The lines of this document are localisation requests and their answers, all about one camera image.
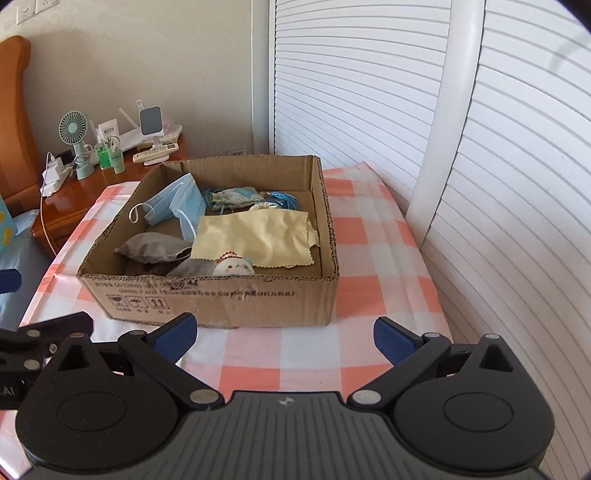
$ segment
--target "wooden nightstand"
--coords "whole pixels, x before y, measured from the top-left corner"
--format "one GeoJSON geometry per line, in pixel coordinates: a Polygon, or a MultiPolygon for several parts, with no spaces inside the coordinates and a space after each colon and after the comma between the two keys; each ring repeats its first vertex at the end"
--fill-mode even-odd
{"type": "MultiPolygon", "coordinates": [[[[58,192],[43,199],[43,220],[49,241],[56,252],[64,246],[105,188],[125,181],[142,180],[150,170],[156,167],[156,165],[145,167],[143,163],[133,163],[132,157],[135,153],[137,153],[135,148],[125,153],[126,170],[123,173],[116,175],[112,168],[101,170],[96,166],[95,172],[90,177],[78,180],[75,175],[71,176],[58,192]]],[[[178,150],[170,155],[169,161],[188,158],[187,144],[184,135],[181,134],[178,138],[178,150]]],[[[40,215],[33,224],[33,237],[49,256],[54,256],[43,233],[40,215]]]]}

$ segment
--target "white cable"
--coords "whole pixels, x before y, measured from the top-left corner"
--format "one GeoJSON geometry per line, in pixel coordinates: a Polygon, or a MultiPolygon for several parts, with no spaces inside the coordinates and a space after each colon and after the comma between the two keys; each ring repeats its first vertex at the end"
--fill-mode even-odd
{"type": "Polygon", "coordinates": [[[47,177],[47,167],[49,166],[50,155],[51,152],[47,152],[47,156],[45,157],[45,175],[43,175],[43,185],[41,186],[41,205],[39,205],[39,213],[41,215],[41,226],[43,227],[43,233],[45,234],[45,238],[47,240],[47,243],[49,244],[49,248],[51,248],[51,251],[57,257],[56,250],[53,248],[53,245],[49,241],[49,235],[47,235],[47,230],[45,229],[45,222],[43,221],[43,190],[45,189],[45,180],[47,177]]]}
{"type": "Polygon", "coordinates": [[[92,155],[92,154],[93,154],[93,152],[94,152],[94,150],[90,150],[90,151],[88,151],[88,152],[82,152],[82,153],[78,153],[78,155],[74,157],[74,163],[76,163],[76,160],[78,160],[78,158],[79,158],[79,157],[86,157],[87,155],[92,155]]]}

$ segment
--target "pink checkered tablecloth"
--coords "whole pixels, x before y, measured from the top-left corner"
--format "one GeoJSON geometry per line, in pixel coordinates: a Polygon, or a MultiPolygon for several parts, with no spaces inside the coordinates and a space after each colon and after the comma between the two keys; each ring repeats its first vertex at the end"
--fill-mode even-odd
{"type": "MultiPolygon", "coordinates": [[[[380,315],[419,334],[450,337],[435,286],[383,182],[365,163],[325,170],[324,179],[340,265],[333,320],[327,327],[201,328],[180,365],[226,399],[233,390],[338,390],[346,398],[390,367],[373,342],[373,323],[380,315]]],[[[84,311],[95,320],[95,342],[137,328],[106,317],[76,279],[86,253],[137,184],[103,192],[47,271],[23,324],[84,311]]],[[[29,464],[14,417],[14,411],[0,412],[0,466],[18,478],[29,464]]]]}

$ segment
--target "blue string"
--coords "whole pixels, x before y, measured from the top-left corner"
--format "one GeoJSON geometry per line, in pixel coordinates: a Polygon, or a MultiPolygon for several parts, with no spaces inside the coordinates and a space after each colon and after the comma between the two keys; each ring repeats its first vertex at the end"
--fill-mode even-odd
{"type": "Polygon", "coordinates": [[[219,193],[219,192],[223,192],[226,189],[207,189],[205,190],[205,192],[203,192],[203,199],[205,200],[205,203],[207,203],[207,206],[212,207],[213,208],[213,203],[212,203],[212,193],[219,193]]]}
{"type": "Polygon", "coordinates": [[[268,202],[275,203],[281,208],[288,210],[300,210],[300,202],[297,198],[289,193],[283,192],[269,192],[269,196],[265,199],[268,202]]]}

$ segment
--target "cardboard box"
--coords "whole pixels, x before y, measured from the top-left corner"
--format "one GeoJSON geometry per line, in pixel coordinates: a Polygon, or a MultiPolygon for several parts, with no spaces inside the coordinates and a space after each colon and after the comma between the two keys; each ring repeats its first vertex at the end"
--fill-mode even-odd
{"type": "Polygon", "coordinates": [[[77,277],[107,314],[120,320],[159,325],[180,313],[191,312],[199,325],[205,326],[328,325],[339,267],[320,159],[250,155],[166,162],[140,182],[90,249],[77,277]],[[125,276],[128,259],[113,250],[128,239],[150,230],[181,238],[178,219],[150,227],[143,218],[131,223],[129,211],[188,172],[193,174],[202,192],[211,188],[252,186],[259,191],[280,190],[297,197],[320,237],[320,247],[311,250],[314,264],[293,268],[255,267],[256,275],[246,277],[125,276]]]}

